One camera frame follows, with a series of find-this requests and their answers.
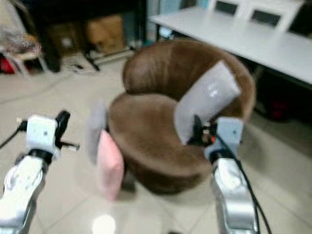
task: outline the white table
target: white table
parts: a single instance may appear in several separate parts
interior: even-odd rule
[[[312,40],[305,37],[199,7],[150,21],[312,84]]]

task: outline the cardboard box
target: cardboard box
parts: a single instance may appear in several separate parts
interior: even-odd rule
[[[119,15],[88,21],[86,35],[104,54],[115,53],[125,48],[122,18]]]
[[[79,52],[84,47],[82,29],[78,23],[52,25],[48,28],[48,36],[61,56]]]

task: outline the cable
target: cable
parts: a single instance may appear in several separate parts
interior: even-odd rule
[[[9,141],[12,140],[12,139],[16,136],[17,133],[19,133],[19,130],[18,130],[18,129],[16,129],[15,132],[13,132],[13,134],[12,134],[7,140],[5,140],[5,141],[0,145],[0,149],[1,149],[3,146],[5,146],[7,143],[9,143]]]
[[[7,140],[5,140],[3,143],[1,143],[0,149],[2,149],[7,143],[9,143],[17,135],[17,133],[22,132],[22,131],[25,132],[26,129],[27,129],[27,121],[23,120],[20,123],[19,127],[15,130],[15,132],[13,132],[13,134],[11,136],[9,136]]]
[[[21,99],[24,99],[24,98],[31,98],[31,97],[34,97],[36,95],[43,94],[43,93],[53,89],[59,83],[65,81],[65,80],[71,79],[71,78],[73,78],[73,76],[71,76],[71,74],[67,75],[67,76],[64,76],[64,77],[58,79],[57,81],[55,81],[54,83],[50,83],[49,85],[47,85],[46,87],[44,87],[44,88],[42,88],[40,90],[31,92],[29,94],[21,95],[21,96],[18,96],[18,97],[13,97],[13,98],[2,100],[2,101],[0,101],[0,105],[7,104],[7,103],[10,103],[10,102],[13,102],[13,101],[18,101],[18,100],[21,100]]]
[[[230,152],[231,157],[235,160],[237,166],[239,167],[240,171],[242,172],[242,174],[243,174],[243,176],[244,176],[244,178],[245,178],[245,180],[246,180],[247,187],[248,187],[248,189],[249,189],[249,191],[250,191],[250,194],[251,194],[251,196],[252,196],[252,200],[253,200],[255,206],[260,210],[260,213],[261,213],[261,216],[262,216],[262,218],[263,218],[263,221],[264,221],[264,224],[265,224],[265,226],[266,226],[266,229],[267,229],[267,231],[268,231],[268,234],[272,234],[272,231],[271,231],[269,222],[268,222],[268,220],[267,220],[267,218],[266,218],[266,216],[265,216],[265,214],[264,214],[264,212],[263,212],[263,210],[262,210],[262,207],[261,207],[261,205],[260,205],[258,199],[256,198],[256,196],[255,196],[255,194],[254,194],[254,191],[253,191],[253,189],[252,189],[252,186],[251,186],[251,184],[250,184],[250,181],[249,181],[248,178],[247,178],[247,175],[246,175],[246,173],[245,173],[245,171],[244,171],[244,169],[243,169],[243,166],[242,166],[240,160],[238,160],[238,159],[236,158],[235,154],[232,152],[232,150],[230,149],[230,147],[224,142],[224,140],[222,139],[222,137],[220,137],[218,134],[216,134],[216,137],[221,141],[221,143],[225,146],[225,148]],[[260,225],[259,225],[259,218],[258,218],[258,211],[257,211],[257,209],[255,210],[255,216],[256,216],[258,231],[259,231],[259,233],[260,233]]]

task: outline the pillow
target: pillow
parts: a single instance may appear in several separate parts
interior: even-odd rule
[[[103,129],[107,129],[107,110],[104,100],[99,100],[92,108],[86,127],[86,149],[91,162],[97,163],[98,142]]]
[[[193,136],[195,115],[205,123],[239,95],[235,78],[223,61],[205,72],[175,108],[174,124],[182,145]]]
[[[117,198],[123,173],[124,162],[121,152],[112,137],[102,130],[97,148],[96,185],[108,201]]]

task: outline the light gray pillow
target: light gray pillow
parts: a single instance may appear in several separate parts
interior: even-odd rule
[[[222,60],[205,72],[175,108],[175,129],[182,145],[193,136],[194,115],[205,123],[239,95],[235,78]]]
[[[99,100],[92,108],[86,126],[86,149],[89,159],[97,163],[98,143],[101,132],[107,129],[107,109],[104,100]]]

